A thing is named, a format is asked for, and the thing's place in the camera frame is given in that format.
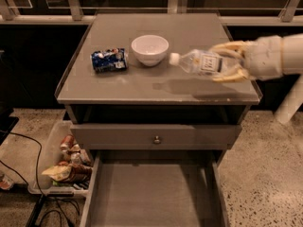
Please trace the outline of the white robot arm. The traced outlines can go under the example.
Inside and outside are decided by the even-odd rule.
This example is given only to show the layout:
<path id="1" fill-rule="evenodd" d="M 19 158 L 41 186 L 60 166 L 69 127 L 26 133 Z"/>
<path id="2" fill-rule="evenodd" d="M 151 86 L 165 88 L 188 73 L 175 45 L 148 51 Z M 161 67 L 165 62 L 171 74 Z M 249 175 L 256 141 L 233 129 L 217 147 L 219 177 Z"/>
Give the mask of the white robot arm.
<path id="1" fill-rule="evenodd" d="M 303 104 L 303 35 L 259 37 L 254 41 L 234 41 L 216 44 L 210 51 L 243 59 L 243 65 L 234 66 L 216 82 L 280 79 L 298 74 L 291 91 L 274 113 L 275 119 L 288 123 Z"/>

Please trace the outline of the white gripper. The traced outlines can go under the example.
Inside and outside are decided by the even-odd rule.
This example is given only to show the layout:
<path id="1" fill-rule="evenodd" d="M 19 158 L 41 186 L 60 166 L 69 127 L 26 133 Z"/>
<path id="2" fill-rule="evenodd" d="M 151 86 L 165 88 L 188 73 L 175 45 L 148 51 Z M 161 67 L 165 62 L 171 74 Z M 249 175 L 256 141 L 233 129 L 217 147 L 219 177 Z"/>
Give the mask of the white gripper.
<path id="1" fill-rule="evenodd" d="M 260 37 L 255 41 L 233 41 L 216 44 L 209 48 L 221 56 L 245 57 L 245 68 L 236 64 L 212 80 L 219 83 L 239 82 L 249 79 L 269 80 L 282 76 L 282 38 L 279 36 Z"/>

